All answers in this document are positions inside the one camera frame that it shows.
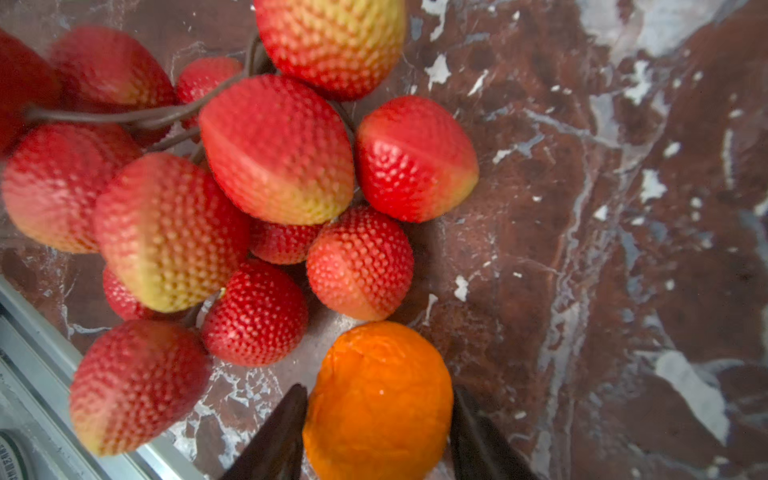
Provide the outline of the small orange fake tangerine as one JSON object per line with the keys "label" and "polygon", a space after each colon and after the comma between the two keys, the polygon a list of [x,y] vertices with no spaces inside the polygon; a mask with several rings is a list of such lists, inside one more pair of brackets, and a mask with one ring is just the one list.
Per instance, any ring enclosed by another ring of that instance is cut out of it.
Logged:
{"label": "small orange fake tangerine", "polygon": [[424,479],[443,456],[452,379],[416,331],[380,321],[333,343],[309,397],[303,441],[320,479]]}

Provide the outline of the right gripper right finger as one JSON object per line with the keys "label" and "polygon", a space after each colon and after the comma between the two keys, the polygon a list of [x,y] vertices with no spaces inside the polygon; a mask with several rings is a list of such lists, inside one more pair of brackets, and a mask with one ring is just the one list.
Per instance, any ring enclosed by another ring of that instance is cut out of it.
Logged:
{"label": "right gripper right finger", "polygon": [[458,480],[539,479],[463,386],[454,387],[450,449]]}

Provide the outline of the aluminium front rail frame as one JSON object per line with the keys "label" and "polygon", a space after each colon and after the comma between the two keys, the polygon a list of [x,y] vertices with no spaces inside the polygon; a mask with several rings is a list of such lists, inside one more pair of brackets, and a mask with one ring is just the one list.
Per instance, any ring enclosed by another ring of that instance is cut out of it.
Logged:
{"label": "aluminium front rail frame", "polygon": [[201,479],[165,439],[134,453],[95,457],[77,440],[69,416],[72,377],[82,359],[75,347],[6,280],[1,280],[1,376],[72,462],[80,479]]}

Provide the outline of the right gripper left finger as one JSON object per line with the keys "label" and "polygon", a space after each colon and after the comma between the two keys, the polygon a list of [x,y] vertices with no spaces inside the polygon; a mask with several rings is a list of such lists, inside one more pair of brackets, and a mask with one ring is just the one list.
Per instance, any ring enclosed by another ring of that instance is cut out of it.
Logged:
{"label": "right gripper left finger", "polygon": [[220,479],[300,479],[307,407],[307,388],[294,384]]}

